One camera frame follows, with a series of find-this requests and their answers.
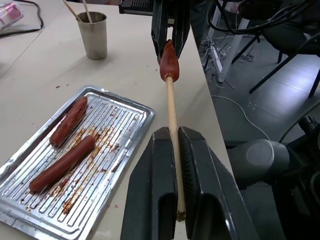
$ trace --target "wooden stick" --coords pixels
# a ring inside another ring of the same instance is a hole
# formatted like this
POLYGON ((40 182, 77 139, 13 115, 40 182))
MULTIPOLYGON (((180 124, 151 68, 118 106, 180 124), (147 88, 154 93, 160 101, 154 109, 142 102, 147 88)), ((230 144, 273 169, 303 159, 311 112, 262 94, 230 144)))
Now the wooden stick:
POLYGON ((91 16, 90 16, 90 12, 88 10, 88 6, 87 6, 87 3, 86 3, 86 0, 82 0, 82 1, 83 1, 83 5, 84 5, 84 8, 85 8, 86 15, 88 16, 88 19, 89 19, 89 22, 92 24, 92 19, 91 19, 91 16))
POLYGON ((178 220, 179 220, 181 218, 184 218, 184 215, 186 212, 186 206, 185 206, 184 183, 182 180, 181 161, 180 161, 178 124, 177 124, 175 94, 174 94, 174 81, 170 76, 166 78, 166 91, 167 91, 167 97, 168 97, 169 132, 170 132, 170 137, 173 145, 176 182, 178 186, 177 211, 178 211, 178 220))
POLYGON ((78 15, 75 13, 75 11, 71 8, 71 6, 67 3, 66 0, 63 0, 64 4, 66 5, 66 7, 69 9, 69 11, 73 14, 73 16, 75 16, 75 18, 79 21, 82 22, 82 20, 80 19, 80 17, 78 17, 78 15))

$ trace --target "white table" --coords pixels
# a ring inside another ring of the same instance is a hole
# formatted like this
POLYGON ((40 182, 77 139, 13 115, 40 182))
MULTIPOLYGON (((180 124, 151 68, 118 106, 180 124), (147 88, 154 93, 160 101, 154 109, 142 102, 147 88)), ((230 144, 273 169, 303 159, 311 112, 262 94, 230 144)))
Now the white table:
MULTIPOLYGON (((71 6, 77 13, 84 9, 78 3, 71 6)), ((0 164, 84 85, 96 85, 153 108, 153 123, 109 209, 91 234, 93 240, 118 240, 129 176, 151 134, 168 125, 166 84, 159 75, 150 34, 151 17, 119 15, 117 6, 89 5, 89 9, 107 15, 108 57, 105 60, 93 61, 86 57, 78 24, 64 7, 0 78, 0 135, 5 136, 0 140, 0 164)), ((174 84, 178 124, 201 132, 231 171, 192 32, 179 62, 180 79, 174 84)), ((7 239, 32 239, 2 223, 0 232, 7 239)), ((187 239, 184 224, 177 224, 175 232, 175 239, 187 239)))
MULTIPOLYGON (((41 8, 41 16, 46 28, 64 7, 62 0, 33 0, 41 8)), ((28 3, 18 2, 21 6, 24 17, 10 26, 5 31, 13 32, 25 29, 37 29, 40 21, 37 17, 36 6, 28 3)), ((36 31, 28 34, 14 35, 2 38, 0 44, 0 78, 8 71, 14 62, 22 55, 29 45, 42 32, 36 31)))
MULTIPOLYGON (((221 15, 220 10, 216 7, 215 11, 214 11, 214 15, 211 20, 211 22, 214 26, 218 26, 217 23, 219 22, 220 15, 221 15)), ((242 18, 238 29, 246 29, 248 27, 249 22, 250 21, 248 19, 242 18)), ((213 38, 214 32, 215 32, 215 30, 213 28, 210 28, 209 33, 208 33, 209 40, 213 38)), ((220 62, 219 55, 217 54, 215 47, 212 45, 210 46, 211 47, 211 57, 214 60, 216 70, 218 71, 218 73, 220 73, 220 75, 218 77, 219 83, 223 83, 225 81, 225 78, 226 78, 227 73, 229 71, 229 68, 231 66, 232 60, 235 58, 235 56, 237 54, 242 37, 243 37, 243 35, 235 35, 234 36, 234 39, 231 43, 231 48, 230 48, 229 52, 227 53, 225 60, 223 61, 223 65, 220 62)))

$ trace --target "stainless steel cup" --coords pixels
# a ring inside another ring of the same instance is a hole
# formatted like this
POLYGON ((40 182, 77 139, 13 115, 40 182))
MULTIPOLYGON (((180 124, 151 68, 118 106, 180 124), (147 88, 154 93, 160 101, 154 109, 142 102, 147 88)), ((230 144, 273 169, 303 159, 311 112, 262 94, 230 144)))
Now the stainless steel cup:
POLYGON ((92 23, 89 22, 86 12, 78 14, 82 22, 77 21, 86 52, 86 56, 92 60, 100 60, 107 57, 107 16, 101 12, 90 11, 92 23))

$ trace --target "metal tray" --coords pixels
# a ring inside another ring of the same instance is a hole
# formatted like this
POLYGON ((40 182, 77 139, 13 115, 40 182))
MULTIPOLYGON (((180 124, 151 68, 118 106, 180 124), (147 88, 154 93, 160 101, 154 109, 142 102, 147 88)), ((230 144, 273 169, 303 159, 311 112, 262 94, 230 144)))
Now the metal tray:
POLYGON ((81 88, 0 168, 0 221, 39 240, 85 240, 154 114, 102 88, 81 88), (84 118, 61 146, 50 145, 82 96, 88 97, 84 118), (54 185, 30 192, 30 181, 86 135, 96 137, 95 150, 54 185))

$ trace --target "hot dog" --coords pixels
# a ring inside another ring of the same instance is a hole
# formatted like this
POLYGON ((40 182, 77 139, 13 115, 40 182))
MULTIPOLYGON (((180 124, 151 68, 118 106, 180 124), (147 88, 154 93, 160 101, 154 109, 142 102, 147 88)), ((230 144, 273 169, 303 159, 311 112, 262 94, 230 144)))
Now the hot dog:
POLYGON ((163 81, 166 81, 167 77, 171 77, 175 82, 178 80, 179 74, 180 69, 176 50, 172 40, 168 40, 160 60, 160 76, 163 81))
POLYGON ((31 191, 39 192, 48 184, 54 183, 62 177, 82 156, 95 148, 96 140, 93 136, 86 136, 79 144, 74 146, 58 161, 41 172, 29 184, 31 191))
POLYGON ((77 100, 67 113, 60 125, 50 137, 50 143, 58 146, 60 145, 68 133, 79 123, 85 114, 88 106, 88 98, 83 96, 77 100))

